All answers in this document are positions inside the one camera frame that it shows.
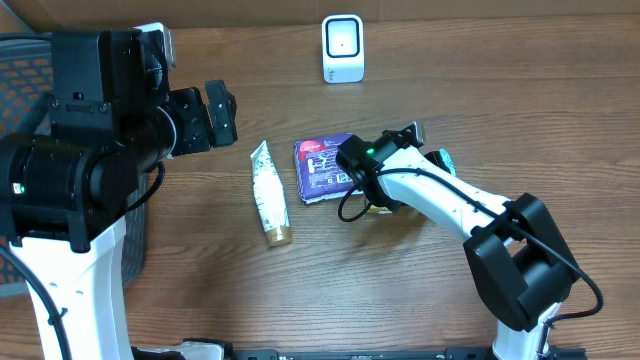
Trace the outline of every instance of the cardboard background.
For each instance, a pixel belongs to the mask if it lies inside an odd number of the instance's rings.
[[[0,34],[22,31],[24,28],[20,22],[0,3]]]
[[[640,0],[5,0],[36,31],[316,24],[353,12],[364,21],[640,13]]]

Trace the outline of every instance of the wood grain surface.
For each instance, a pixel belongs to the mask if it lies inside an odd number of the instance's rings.
[[[283,351],[490,345],[495,319],[462,247],[403,209],[341,223],[337,202],[303,206],[295,141],[375,138],[412,120],[459,176],[546,202],[602,288],[598,316],[551,342],[591,359],[640,357],[640,16],[367,25],[362,83],[322,80],[319,26],[175,32],[174,89],[224,79],[238,142],[167,161],[149,210],[147,262],[125,290],[132,343],[183,337]],[[269,249],[249,154],[266,139],[284,182],[292,245]],[[361,199],[350,204],[356,211]],[[592,306],[578,283],[561,311]],[[31,301],[0,300],[0,358],[42,357]]]

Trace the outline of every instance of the snack package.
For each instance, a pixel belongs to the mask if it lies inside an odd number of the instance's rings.
[[[344,196],[353,181],[336,164],[338,145],[352,134],[338,134],[298,141],[293,159],[298,175],[298,192],[304,204]]]

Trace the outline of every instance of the gold tube cap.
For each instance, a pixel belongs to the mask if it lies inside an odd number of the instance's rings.
[[[269,246],[280,246],[291,243],[291,228],[288,226],[278,226],[267,231],[267,243]]]

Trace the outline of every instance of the white tube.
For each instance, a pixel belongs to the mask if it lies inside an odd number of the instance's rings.
[[[267,142],[263,141],[251,154],[253,167],[253,195],[262,219],[269,246],[280,246],[291,242],[291,228],[284,188],[276,171]]]

